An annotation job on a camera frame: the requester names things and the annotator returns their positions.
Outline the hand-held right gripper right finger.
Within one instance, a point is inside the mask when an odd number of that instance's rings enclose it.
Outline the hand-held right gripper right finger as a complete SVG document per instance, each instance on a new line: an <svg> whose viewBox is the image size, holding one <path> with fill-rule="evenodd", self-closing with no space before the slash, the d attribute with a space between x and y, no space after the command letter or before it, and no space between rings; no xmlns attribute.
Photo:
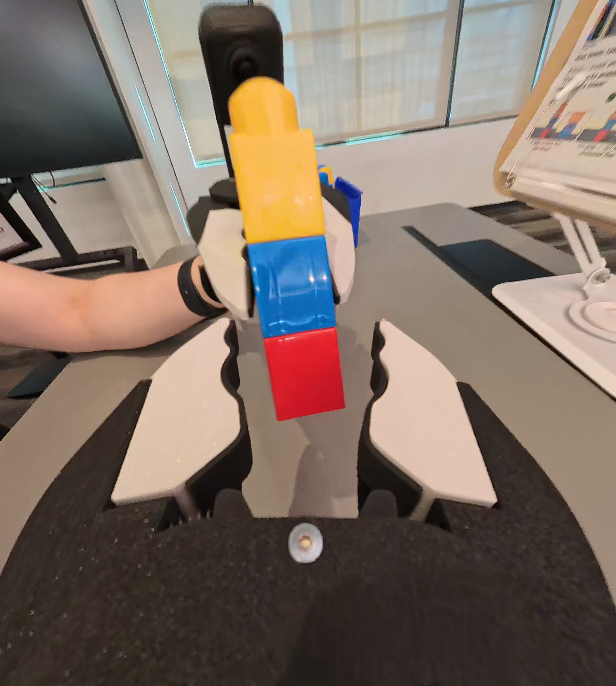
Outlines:
<svg viewBox="0 0 616 686"><path fill-rule="evenodd" d="M357 452L358 514L428 519L440 501L498 497L453 374L388 320L375 324L372 398Z"/></svg>

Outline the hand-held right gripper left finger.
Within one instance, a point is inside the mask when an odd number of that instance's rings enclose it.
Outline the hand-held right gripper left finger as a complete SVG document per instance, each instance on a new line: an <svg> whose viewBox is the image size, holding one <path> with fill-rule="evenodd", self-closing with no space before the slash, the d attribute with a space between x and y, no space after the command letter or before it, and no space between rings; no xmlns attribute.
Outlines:
<svg viewBox="0 0 616 686"><path fill-rule="evenodd" d="M115 506L174 499L184 519L201 519L220 492L241 490L253 458L238 354L236 324L220 318L151 376L110 496Z"/></svg>

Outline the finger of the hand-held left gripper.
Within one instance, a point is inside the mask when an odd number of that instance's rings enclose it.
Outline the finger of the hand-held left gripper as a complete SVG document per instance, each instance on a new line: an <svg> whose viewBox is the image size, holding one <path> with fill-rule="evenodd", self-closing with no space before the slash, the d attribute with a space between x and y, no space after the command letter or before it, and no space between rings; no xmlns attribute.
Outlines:
<svg viewBox="0 0 616 686"><path fill-rule="evenodd" d="M241 211L210 210L197 249L219 301L242 322L254 318L254 288L246 248Z"/></svg>
<svg viewBox="0 0 616 686"><path fill-rule="evenodd" d="M330 273L338 295L338 305L343 305L347 302L355 281L356 251L352 225L329 200L321 200Z"/></svg>

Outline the blue plastic bin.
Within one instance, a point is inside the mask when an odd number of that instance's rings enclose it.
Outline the blue plastic bin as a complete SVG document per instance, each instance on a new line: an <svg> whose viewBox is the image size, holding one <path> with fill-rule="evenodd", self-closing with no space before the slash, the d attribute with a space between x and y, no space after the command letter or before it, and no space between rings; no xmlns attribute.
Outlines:
<svg viewBox="0 0 616 686"><path fill-rule="evenodd" d="M347 214L352 228L355 248L359 245L359 229L361 222L361 204L363 192L353 183L337 176L334 183L335 190L346 202Z"/></svg>

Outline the blue mega block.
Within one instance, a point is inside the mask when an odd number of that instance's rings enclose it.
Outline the blue mega block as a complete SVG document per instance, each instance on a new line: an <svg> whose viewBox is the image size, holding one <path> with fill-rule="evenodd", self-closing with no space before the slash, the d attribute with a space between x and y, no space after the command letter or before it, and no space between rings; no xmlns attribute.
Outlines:
<svg viewBox="0 0 616 686"><path fill-rule="evenodd" d="M263 338L336 326L323 235L249 244L247 253Z"/></svg>

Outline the yellow mega block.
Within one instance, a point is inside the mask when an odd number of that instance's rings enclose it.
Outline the yellow mega block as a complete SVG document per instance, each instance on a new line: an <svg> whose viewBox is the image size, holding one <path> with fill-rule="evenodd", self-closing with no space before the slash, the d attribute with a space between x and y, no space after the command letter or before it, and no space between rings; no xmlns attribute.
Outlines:
<svg viewBox="0 0 616 686"><path fill-rule="evenodd" d="M248 244L325 233L315 141L301 128L294 95L256 76L228 100L228 147Z"/></svg>

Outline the red mega block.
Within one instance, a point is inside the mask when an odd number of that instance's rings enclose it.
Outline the red mega block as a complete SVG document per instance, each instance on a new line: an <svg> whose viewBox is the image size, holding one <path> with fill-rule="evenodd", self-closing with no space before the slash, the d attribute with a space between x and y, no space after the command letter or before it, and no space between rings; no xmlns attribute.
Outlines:
<svg viewBox="0 0 616 686"><path fill-rule="evenodd" d="M335 327L265 338L263 344L277 420L346 407Z"/></svg>

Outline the person's left forearm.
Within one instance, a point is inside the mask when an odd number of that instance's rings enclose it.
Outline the person's left forearm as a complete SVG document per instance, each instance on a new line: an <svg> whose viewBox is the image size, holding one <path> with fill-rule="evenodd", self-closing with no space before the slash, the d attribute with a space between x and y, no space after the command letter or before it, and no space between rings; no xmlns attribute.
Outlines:
<svg viewBox="0 0 616 686"><path fill-rule="evenodd" d="M203 321L180 294L181 265L73 279L0 261L0 344L88 353L177 335Z"/></svg>

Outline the wooden document stand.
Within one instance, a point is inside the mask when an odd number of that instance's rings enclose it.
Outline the wooden document stand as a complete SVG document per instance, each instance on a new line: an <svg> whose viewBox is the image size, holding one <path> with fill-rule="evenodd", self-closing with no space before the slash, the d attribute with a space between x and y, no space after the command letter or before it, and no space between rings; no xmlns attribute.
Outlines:
<svg viewBox="0 0 616 686"><path fill-rule="evenodd" d="M616 234L616 185L505 173L503 163L564 66L599 1L580 1L506 139L494 167L496 189L559 223L579 265L574 274L504 283L496 300L616 399L616 276L593 228Z"/></svg>

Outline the black monitor on stand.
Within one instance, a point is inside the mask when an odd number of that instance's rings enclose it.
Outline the black monitor on stand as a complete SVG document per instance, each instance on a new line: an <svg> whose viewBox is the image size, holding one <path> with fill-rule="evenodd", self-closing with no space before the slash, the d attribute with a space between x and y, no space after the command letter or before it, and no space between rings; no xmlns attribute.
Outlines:
<svg viewBox="0 0 616 686"><path fill-rule="evenodd" d="M33 176L141 158L83 3L0 1L0 180L10 179L59 253L27 266L137 271L132 246L77 252Z"/></svg>

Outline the printed instruction sheet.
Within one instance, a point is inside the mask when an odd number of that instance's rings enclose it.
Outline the printed instruction sheet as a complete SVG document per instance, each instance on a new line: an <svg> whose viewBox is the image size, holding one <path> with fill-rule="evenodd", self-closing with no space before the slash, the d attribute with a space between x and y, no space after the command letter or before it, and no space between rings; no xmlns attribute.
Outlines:
<svg viewBox="0 0 616 686"><path fill-rule="evenodd" d="M616 185L616 1L597 3L501 171Z"/></svg>

